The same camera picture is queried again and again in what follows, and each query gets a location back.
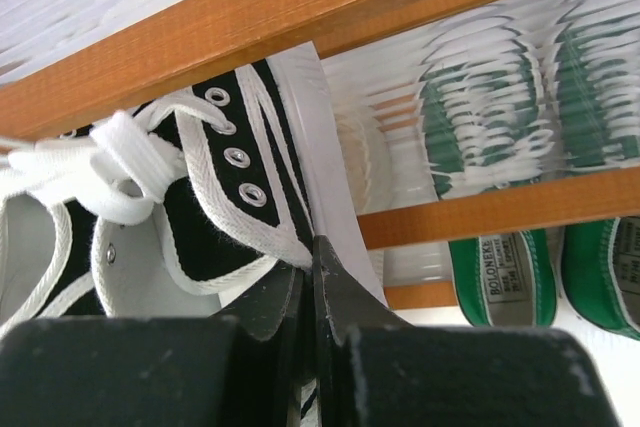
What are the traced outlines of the green sneaker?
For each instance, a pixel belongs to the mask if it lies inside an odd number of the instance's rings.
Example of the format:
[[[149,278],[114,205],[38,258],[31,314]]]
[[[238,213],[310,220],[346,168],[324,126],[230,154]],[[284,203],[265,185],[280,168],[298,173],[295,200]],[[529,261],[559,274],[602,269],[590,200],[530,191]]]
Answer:
[[[565,174],[585,199],[622,190],[610,174],[639,164],[639,10],[635,1],[572,0],[550,54]],[[639,214],[566,227],[561,280],[584,320],[639,337]]]
[[[541,180],[554,141],[531,46],[506,27],[441,36],[423,61],[419,98],[436,194],[471,197]],[[459,307],[474,326],[548,327],[556,279],[542,229],[448,244]]]

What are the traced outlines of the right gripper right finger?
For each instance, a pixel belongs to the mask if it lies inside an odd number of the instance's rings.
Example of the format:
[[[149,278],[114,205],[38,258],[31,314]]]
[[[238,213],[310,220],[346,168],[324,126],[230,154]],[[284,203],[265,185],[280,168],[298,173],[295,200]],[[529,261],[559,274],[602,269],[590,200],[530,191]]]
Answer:
[[[323,426],[615,426],[587,352],[549,328],[417,327],[313,247]]]

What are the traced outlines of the beige sneaker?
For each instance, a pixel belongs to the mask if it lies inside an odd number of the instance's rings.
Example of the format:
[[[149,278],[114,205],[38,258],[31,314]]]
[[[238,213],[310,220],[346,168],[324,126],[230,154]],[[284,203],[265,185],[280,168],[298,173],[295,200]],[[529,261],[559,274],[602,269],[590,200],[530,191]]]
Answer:
[[[392,166],[380,122],[365,106],[335,108],[334,118],[356,214],[387,210],[393,200]]]

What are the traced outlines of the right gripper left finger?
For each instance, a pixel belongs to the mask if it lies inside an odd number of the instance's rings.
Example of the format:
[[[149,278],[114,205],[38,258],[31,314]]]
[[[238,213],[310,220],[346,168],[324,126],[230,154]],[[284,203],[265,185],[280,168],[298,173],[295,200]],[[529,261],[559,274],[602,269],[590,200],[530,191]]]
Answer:
[[[296,426],[304,275],[207,318],[37,319],[1,343],[5,426]]]

